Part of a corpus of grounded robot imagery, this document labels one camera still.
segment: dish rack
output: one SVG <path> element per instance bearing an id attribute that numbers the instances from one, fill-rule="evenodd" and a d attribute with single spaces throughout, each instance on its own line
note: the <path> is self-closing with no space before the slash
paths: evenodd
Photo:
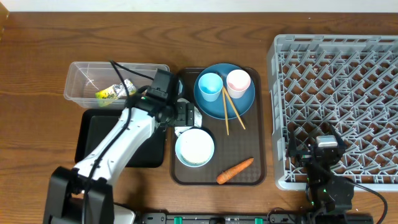
<path id="1" fill-rule="evenodd" d="M 304 190 L 307 181 L 285 156 L 289 131 L 308 150 L 330 123 L 348 145 L 334 174 L 398 190 L 398 36 L 278 35 L 267 71 L 278 188 Z"/>

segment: white cup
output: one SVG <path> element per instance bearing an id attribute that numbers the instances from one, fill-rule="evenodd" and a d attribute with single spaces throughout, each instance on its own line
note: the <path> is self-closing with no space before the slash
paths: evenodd
<path id="1" fill-rule="evenodd" d="M 233 70 L 226 77 L 226 87 L 230 97 L 238 99 L 251 84 L 250 76 L 244 70 Z"/>

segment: wooden chopstick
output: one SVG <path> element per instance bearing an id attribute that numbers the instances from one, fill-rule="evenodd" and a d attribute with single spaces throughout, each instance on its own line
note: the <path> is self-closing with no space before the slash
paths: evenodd
<path id="1" fill-rule="evenodd" d="M 243 129 L 246 130 L 246 128 L 244 127 L 243 121 L 242 121 L 241 117 L 239 116 L 239 113 L 236 111 L 235 105 L 234 105 L 234 103 L 232 102 L 231 97 L 229 97 L 229 94 L 228 94 L 228 92 L 226 91 L 224 85 L 223 85 L 223 93 L 224 93 L 224 94 L 226 95 L 226 97 L 228 98 L 229 103 L 231 103 L 232 109 L 234 109 L 234 112 L 235 112 L 236 116 L 238 117 L 239 121 L 241 122 Z"/>
<path id="2" fill-rule="evenodd" d="M 225 103 L 225 94 L 224 94 L 224 91 L 223 91 L 221 94 L 223 95 L 223 103 L 224 103 L 224 114 L 225 114 L 226 135 L 229 135 L 228 114 L 227 114 L 227 112 L 226 112 L 226 103 Z"/>

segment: blue cup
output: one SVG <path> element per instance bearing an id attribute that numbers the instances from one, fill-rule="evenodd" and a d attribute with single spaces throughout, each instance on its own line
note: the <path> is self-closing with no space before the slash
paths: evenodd
<path id="1" fill-rule="evenodd" d="M 200 77 L 198 86 L 203 99 L 213 102 L 223 89 L 223 79 L 215 73 L 206 73 Z"/>

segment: cable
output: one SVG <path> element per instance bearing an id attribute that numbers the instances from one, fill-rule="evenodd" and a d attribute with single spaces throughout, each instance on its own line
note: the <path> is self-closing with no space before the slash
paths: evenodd
<path id="1" fill-rule="evenodd" d="M 314 165 L 315 167 L 317 167 L 318 169 L 320 169 L 323 173 L 325 173 L 325 174 L 328 175 L 329 177 L 331 177 L 331 176 L 334 175 L 334 174 L 332 174 L 332 173 L 326 171 L 326 170 L 325 170 L 322 166 L 320 166 L 319 164 L 316 164 L 316 163 L 315 163 L 315 164 L 313 164 L 313 165 Z M 355 187 L 361 188 L 361 189 L 363 189 L 363 190 L 365 190 L 365 191 L 367 191 L 367 192 L 369 192 L 369 193 L 372 193 L 372 194 L 378 196 L 378 197 L 383 201 L 384 210 L 383 210 L 383 213 L 382 213 L 382 215 L 381 215 L 379 221 L 377 221 L 377 223 L 376 223 L 376 224 L 381 224 L 381 223 L 383 222 L 384 218 L 385 218 L 386 215 L 387 215 L 387 211 L 388 211 L 387 200 L 386 200 L 381 194 L 379 194 L 379 192 L 376 192 L 376 191 L 374 191 L 374 190 L 372 190 L 372 189 L 369 189 L 369 188 L 367 188 L 367 187 L 364 187 L 364 186 L 362 186 L 362 185 L 360 185 L 360 184 L 357 184 L 357 183 L 354 183 L 354 182 L 352 182 L 352 181 L 349 181 L 348 179 L 345 179 L 345 180 L 347 181 L 347 183 L 349 183 L 349 184 L 351 184 L 351 185 L 353 185 L 353 186 L 355 186 Z"/>
<path id="2" fill-rule="evenodd" d="M 310 223 L 310 224 L 315 224 L 315 219 L 316 219 L 316 217 L 317 217 L 319 214 L 321 214 L 321 212 L 322 212 L 322 208 L 319 208 L 319 209 L 312 215 L 311 223 Z"/>
<path id="3" fill-rule="evenodd" d="M 138 88 L 137 93 L 143 93 L 145 92 L 145 90 L 147 90 L 150 86 L 146 85 L 146 86 L 142 86 L 140 88 Z"/>
<path id="4" fill-rule="evenodd" d="M 114 64 L 114 61 L 110 61 L 110 62 L 111 62 L 112 67 L 114 68 L 114 70 L 118 74 L 118 77 L 122 81 L 122 84 L 123 84 L 124 89 L 126 91 L 127 98 L 129 98 L 129 90 L 128 90 L 126 84 L 124 83 L 122 75 L 120 74 L 119 70 L 116 68 L 116 66 Z M 106 152 L 109 150 L 109 148 L 116 142 L 116 140 L 118 140 L 118 138 L 122 135 L 122 133 L 127 129 L 127 127 L 129 126 L 129 123 L 130 123 L 130 119 L 131 119 L 131 108 L 129 109 L 129 113 L 128 113 L 128 116 L 127 116 L 126 124 L 117 133 L 117 135 L 115 135 L 115 137 L 109 142 L 109 144 L 104 148 L 104 150 L 101 152 L 101 154 L 98 156 L 98 158 L 94 161 L 93 167 L 91 168 L 90 174 L 88 175 L 88 178 L 87 178 L 87 183 L 86 183 L 86 187 L 85 187 L 85 193 L 83 194 L 83 211 L 81 213 L 81 223 L 82 224 L 86 223 L 88 191 L 90 190 L 90 182 L 91 182 L 91 180 L 92 180 L 92 178 L 94 176 L 95 169 L 98 167 L 98 165 L 100 164 L 102 158 L 104 157 Z"/>
<path id="5" fill-rule="evenodd" d="M 111 63 L 114 63 L 114 64 L 115 64 L 116 66 L 118 66 L 119 68 L 123 68 L 123 69 L 125 69 L 126 71 L 131 72 L 131 73 L 136 74 L 136 75 L 139 75 L 139 76 L 141 76 L 141 77 L 148 78 L 148 79 L 150 79 L 150 80 L 153 80 L 153 79 L 154 79 L 154 78 L 149 77 L 149 76 L 147 76 L 147 75 L 141 74 L 141 73 L 139 73 L 139 72 L 135 72 L 135 71 L 133 71 L 133 70 L 131 70 L 131 69 L 128 69 L 128 68 L 124 67 L 123 65 L 120 65 L 119 63 L 114 62 L 113 60 L 111 60 Z"/>
<path id="6" fill-rule="evenodd" d="M 357 183 L 351 182 L 351 181 L 349 181 L 349 180 L 347 180 L 347 182 L 349 182 L 350 184 L 354 185 L 354 186 L 357 187 L 357 188 L 361 188 L 361 189 L 363 189 L 363 190 L 365 190 L 365 191 L 367 191 L 367 192 L 370 192 L 370 193 L 372 193 L 372 194 L 378 196 L 378 197 L 383 201 L 383 204 L 384 204 L 383 214 L 381 215 L 379 221 L 377 221 L 377 224 L 381 224 L 381 223 L 383 222 L 384 218 L 385 218 L 386 215 L 387 215 L 387 210 L 388 210 L 387 200 L 386 200 L 381 194 L 379 194 L 379 192 L 376 192 L 376 191 L 374 191 L 374 190 L 372 190 L 372 189 L 369 189 L 369 188 L 364 187 L 364 186 L 362 186 L 362 185 L 359 185 L 359 184 L 357 184 Z"/>
<path id="7" fill-rule="evenodd" d="M 267 221 L 269 221 L 269 219 L 271 218 L 271 217 L 268 217 L 270 214 L 272 214 L 272 211 L 276 211 L 277 209 L 279 209 L 279 210 L 282 210 L 282 211 L 285 211 L 283 208 L 280 208 L 280 207 L 275 207 L 275 208 L 273 208 L 273 209 L 271 209 L 269 212 L 268 212 L 268 214 L 267 214 Z M 288 218 L 290 219 L 290 221 L 292 221 L 292 222 L 295 222 L 295 220 L 289 215 L 289 214 L 286 214 L 287 216 L 288 216 Z"/>
<path id="8" fill-rule="evenodd" d="M 305 198 L 307 199 L 308 202 L 311 202 L 308 190 L 309 190 L 309 186 L 308 186 L 308 182 L 307 182 L 307 184 L 305 185 Z"/>

